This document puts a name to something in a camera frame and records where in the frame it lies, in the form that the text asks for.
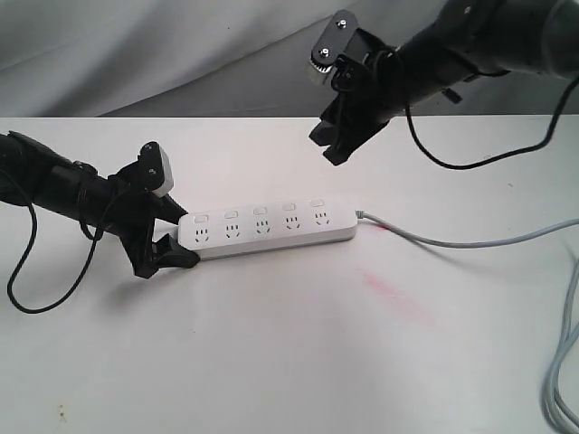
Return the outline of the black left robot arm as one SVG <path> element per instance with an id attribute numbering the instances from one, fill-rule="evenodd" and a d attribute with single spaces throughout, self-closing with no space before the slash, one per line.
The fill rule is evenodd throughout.
<path id="1" fill-rule="evenodd" d="M 159 269 L 191 269 L 200 260 L 171 235 L 153 239 L 156 221 L 177 224 L 186 211 L 171 196 L 169 158 L 156 141 L 144 144 L 135 162 L 102 177 L 87 163 L 60 156 L 44 144 L 11 131 L 1 137 L 1 199 L 27 201 L 117 236 L 136 276 Z"/>

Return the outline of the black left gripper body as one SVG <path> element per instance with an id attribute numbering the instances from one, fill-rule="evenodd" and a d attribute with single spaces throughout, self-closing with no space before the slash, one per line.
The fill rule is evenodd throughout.
<path id="1" fill-rule="evenodd" d="M 117 235 L 137 277 L 157 272 L 153 261 L 152 232 L 155 201 L 144 187 L 138 162 L 122 167 L 107 178 L 112 205 L 106 212 L 107 231 Z"/>

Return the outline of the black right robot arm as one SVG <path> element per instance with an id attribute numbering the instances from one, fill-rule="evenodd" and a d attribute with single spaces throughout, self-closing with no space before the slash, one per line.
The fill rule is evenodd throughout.
<path id="1" fill-rule="evenodd" d="M 432 162 L 455 171 L 473 170 L 536 152 L 552 140 L 578 86 L 578 3 L 448 1 L 431 24 L 399 47 L 363 29 L 353 13 L 339 10 L 313 46 L 309 66 L 337 94 L 309 134 L 332 165 L 344 164 L 394 117 L 404 115 L 417 147 Z M 413 106 L 436 95 L 458 104 L 461 97 L 453 85 L 511 72 L 569 82 L 538 144 L 453 165 L 419 141 Z"/>

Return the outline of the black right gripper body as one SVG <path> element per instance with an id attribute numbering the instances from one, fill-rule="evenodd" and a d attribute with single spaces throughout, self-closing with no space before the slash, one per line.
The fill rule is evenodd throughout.
<path id="1" fill-rule="evenodd" d="M 360 27 L 334 27 L 332 52 L 337 68 L 332 78 L 332 123 L 336 127 L 384 127 L 400 110 L 386 95 L 382 64 L 395 48 Z"/>

